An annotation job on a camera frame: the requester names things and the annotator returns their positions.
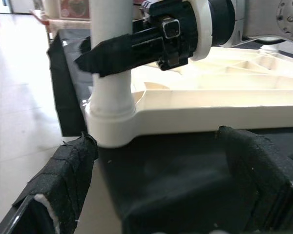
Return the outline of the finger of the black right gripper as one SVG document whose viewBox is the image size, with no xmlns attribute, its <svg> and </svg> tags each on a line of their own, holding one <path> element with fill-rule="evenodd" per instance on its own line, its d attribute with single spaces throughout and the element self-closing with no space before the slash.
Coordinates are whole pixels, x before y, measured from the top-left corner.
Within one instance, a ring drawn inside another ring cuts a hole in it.
<svg viewBox="0 0 293 234">
<path fill-rule="evenodd" d="M 91 55 L 91 36 L 86 37 L 79 46 L 81 56 Z"/>
<path fill-rule="evenodd" d="M 158 61 L 163 44 L 159 30 L 150 28 L 102 41 L 80 55 L 75 63 L 80 70 L 103 78 Z"/>
</svg>

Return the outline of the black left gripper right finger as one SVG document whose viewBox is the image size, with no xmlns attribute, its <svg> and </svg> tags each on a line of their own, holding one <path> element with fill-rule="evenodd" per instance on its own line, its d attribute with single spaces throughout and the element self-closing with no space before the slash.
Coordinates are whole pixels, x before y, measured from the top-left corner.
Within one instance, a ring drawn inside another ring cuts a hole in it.
<svg viewBox="0 0 293 234">
<path fill-rule="evenodd" d="M 293 233 L 293 160 L 263 135 L 227 126 L 217 135 L 249 212 L 244 230 Z"/>
</svg>

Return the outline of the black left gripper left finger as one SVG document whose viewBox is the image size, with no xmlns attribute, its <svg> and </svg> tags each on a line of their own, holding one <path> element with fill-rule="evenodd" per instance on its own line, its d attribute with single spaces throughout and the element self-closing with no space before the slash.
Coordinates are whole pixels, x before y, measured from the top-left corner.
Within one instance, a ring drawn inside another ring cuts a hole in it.
<svg viewBox="0 0 293 234">
<path fill-rule="evenodd" d="M 0 223 L 0 234 L 72 234 L 98 159 L 87 133 L 63 143 L 34 175 Z"/>
</svg>

